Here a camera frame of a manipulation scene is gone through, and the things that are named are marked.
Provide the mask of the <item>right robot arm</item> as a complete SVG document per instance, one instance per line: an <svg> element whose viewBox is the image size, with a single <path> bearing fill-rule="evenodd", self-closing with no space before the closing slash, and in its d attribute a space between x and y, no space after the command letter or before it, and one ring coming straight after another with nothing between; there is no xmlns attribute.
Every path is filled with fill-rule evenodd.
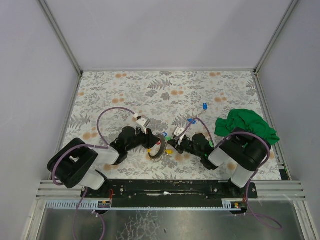
<svg viewBox="0 0 320 240"><path fill-rule="evenodd" d="M266 139L239 127L216 146L211 146L202 133L195 134L192 138L186 135L178 137L183 130L178 127L168 144L179 154L188 153L199 157L201 164L208 170L216 170L228 161L237 163L230 182L240 189L247 185L271 153L271 144Z"/></svg>

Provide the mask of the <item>numbered keyring organizer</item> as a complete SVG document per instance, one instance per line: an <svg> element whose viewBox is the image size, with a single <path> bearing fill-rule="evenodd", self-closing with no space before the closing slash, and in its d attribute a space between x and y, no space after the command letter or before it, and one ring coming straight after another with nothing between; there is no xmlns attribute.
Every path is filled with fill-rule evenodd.
<svg viewBox="0 0 320 240"><path fill-rule="evenodd" d="M159 162L160 158L163 156L163 154L166 151L167 142L163 135L157 134L157 138L159 138L159 141L161 141L161 145L154 145L152 148L147 150L148 157L153 162Z"/></svg>

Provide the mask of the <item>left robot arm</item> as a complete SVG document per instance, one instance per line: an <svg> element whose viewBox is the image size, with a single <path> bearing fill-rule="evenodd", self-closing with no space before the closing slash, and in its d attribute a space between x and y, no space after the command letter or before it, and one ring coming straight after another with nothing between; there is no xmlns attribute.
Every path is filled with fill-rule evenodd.
<svg viewBox="0 0 320 240"><path fill-rule="evenodd" d="M124 127L109 146L90 145L74 138L50 159L47 169L58 186L71 189L79 185L98 190L107 178L94 165L119 165L128 157L129 151L140 146L151 149L159 141L160 138L151 129L143 132L138 127L130 126Z"/></svg>

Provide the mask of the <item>yellow tag key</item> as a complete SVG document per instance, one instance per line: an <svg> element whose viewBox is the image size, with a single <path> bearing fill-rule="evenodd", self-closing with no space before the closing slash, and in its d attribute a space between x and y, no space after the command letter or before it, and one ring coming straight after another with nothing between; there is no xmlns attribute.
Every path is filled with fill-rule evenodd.
<svg viewBox="0 0 320 240"><path fill-rule="evenodd" d="M168 154L168 155L171 155L173 154L173 150L172 149L166 149L165 152Z"/></svg>

